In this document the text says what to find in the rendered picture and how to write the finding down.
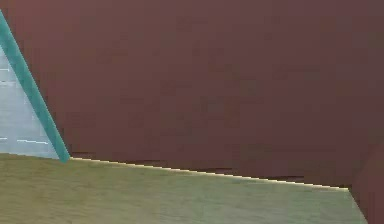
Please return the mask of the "teal framed room door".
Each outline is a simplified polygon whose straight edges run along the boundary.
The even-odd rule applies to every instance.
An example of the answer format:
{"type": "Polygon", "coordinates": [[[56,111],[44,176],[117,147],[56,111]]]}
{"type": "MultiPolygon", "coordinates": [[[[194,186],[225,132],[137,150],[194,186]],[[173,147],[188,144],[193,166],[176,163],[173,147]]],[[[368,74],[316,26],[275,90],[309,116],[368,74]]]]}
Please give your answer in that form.
{"type": "Polygon", "coordinates": [[[0,153],[70,159],[46,102],[0,10],[0,153]]]}

